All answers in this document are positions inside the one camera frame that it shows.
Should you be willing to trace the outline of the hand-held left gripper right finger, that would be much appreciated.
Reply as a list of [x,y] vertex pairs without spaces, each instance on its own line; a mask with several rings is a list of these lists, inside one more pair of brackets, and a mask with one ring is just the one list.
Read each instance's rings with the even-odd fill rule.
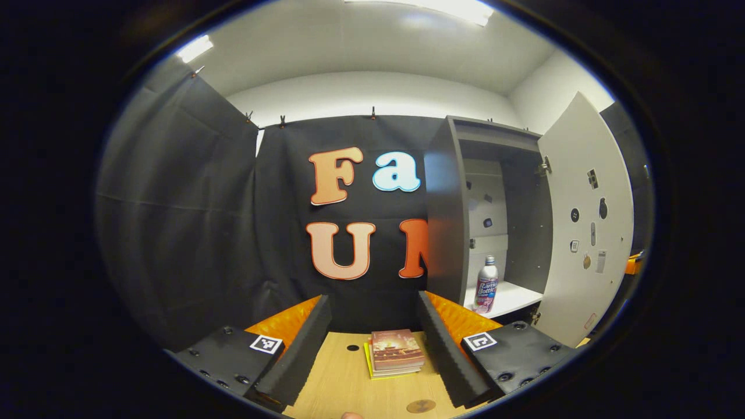
[[525,321],[505,325],[420,291],[418,320],[454,407],[470,409],[516,392],[575,355]]

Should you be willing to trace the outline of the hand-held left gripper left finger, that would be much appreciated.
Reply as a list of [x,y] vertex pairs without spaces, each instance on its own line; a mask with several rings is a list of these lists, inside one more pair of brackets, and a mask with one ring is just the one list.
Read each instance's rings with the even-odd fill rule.
[[237,397],[285,408],[303,390],[331,321],[322,294],[245,329],[222,326],[175,353],[175,360]]

